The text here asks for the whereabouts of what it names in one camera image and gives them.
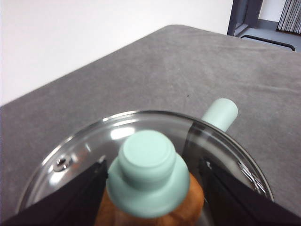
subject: mint green lid handle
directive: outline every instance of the mint green lid handle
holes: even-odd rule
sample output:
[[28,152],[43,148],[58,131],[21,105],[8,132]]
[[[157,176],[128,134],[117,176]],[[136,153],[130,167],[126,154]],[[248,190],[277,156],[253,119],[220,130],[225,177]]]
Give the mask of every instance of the mint green lid handle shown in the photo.
[[238,115],[236,104],[225,98],[215,100],[206,111],[202,120],[226,132]]

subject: gray felt surface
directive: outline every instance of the gray felt surface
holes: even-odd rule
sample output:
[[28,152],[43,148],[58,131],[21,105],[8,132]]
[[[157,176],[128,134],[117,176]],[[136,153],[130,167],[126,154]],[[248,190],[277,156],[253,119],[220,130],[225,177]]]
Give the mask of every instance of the gray felt surface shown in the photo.
[[301,54],[171,25],[1,108],[1,220],[47,154],[83,126],[133,109],[200,117],[219,97],[239,108],[228,133],[276,202],[301,216]]

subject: pot lid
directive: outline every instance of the pot lid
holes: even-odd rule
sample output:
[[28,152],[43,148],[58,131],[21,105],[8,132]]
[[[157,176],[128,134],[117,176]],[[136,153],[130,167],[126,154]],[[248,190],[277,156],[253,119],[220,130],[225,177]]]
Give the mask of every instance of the pot lid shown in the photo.
[[[126,138],[146,129],[159,131],[172,141],[190,173],[201,185],[198,161],[207,158],[248,187],[273,200],[267,180],[255,161],[223,131],[179,113],[130,111],[101,119],[60,143],[29,180],[18,211],[58,190],[96,161],[105,158],[109,167]],[[202,218],[206,218],[206,204]]]

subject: metal rim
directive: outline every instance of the metal rim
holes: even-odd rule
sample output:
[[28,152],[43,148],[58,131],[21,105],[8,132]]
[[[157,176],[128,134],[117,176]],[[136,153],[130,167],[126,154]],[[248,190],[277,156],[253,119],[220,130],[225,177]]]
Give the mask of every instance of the metal rim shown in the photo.
[[136,113],[160,113],[160,114],[165,114],[165,115],[172,115],[172,116],[177,116],[180,118],[185,118],[185,119],[189,119],[189,120],[193,120],[202,124],[205,124],[206,126],[210,127],[211,129],[221,133],[227,140],[229,140],[234,146],[236,146],[238,148],[238,150],[241,151],[241,154],[247,159],[249,160],[249,163],[251,164],[251,166],[256,170],[256,173],[258,173],[261,176],[261,179],[263,180],[264,185],[266,186],[268,192],[268,197],[274,202],[274,196],[272,193],[272,190],[269,186],[268,181],[266,180],[262,170],[260,169],[260,167],[257,165],[257,163],[255,162],[255,160],[251,157],[251,155],[246,151],[246,149],[244,149],[242,147],[242,145],[240,145],[235,139],[233,139],[230,135],[228,135],[227,133],[225,133],[224,131],[220,130],[219,128],[203,121],[200,119],[197,119],[195,117],[191,117],[182,113],[174,113],[174,112],[169,112],[169,111],[161,111],[161,110],[134,110],[134,111],[127,111],[127,112],[123,112],[123,113],[118,113],[118,114],[114,114],[111,115],[109,117],[105,117],[105,118],[101,118],[99,120],[97,120],[96,122],[89,124],[88,126],[82,127],[80,130],[78,130],[77,132],[73,133],[72,135],[68,136],[66,139],[64,139],[56,148],[54,148],[48,155],[47,157],[42,161],[41,165],[38,166],[36,168],[36,170],[33,172],[32,176],[29,178],[28,183],[25,186],[24,191],[22,192],[22,195],[19,199],[19,203],[17,205],[16,208],[16,213],[18,213],[20,211],[20,208],[24,202],[24,197],[25,195],[29,192],[29,187],[30,184],[32,182],[32,180],[35,178],[35,176],[37,176],[38,172],[40,171],[40,169],[42,169],[44,167],[44,165],[46,164],[46,162],[67,142],[69,142],[70,140],[79,137],[81,134],[85,133],[87,130],[98,126],[99,124],[103,124],[106,121],[118,118],[118,117],[124,117],[127,115],[131,115],[131,114],[136,114]]

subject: floor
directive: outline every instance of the floor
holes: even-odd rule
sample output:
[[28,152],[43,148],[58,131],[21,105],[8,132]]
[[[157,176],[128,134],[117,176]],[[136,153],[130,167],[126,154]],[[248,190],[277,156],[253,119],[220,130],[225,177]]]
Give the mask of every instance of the floor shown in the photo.
[[301,35],[297,34],[290,34],[290,33],[284,33],[284,32],[277,32],[274,30],[269,30],[269,29],[263,29],[263,28],[247,28],[243,30],[241,33],[237,35],[237,37],[242,37],[243,35],[252,35],[264,39],[269,39],[269,40],[274,40],[274,41],[279,41],[279,42],[284,42],[287,44],[291,44],[295,47],[296,52],[301,52]]

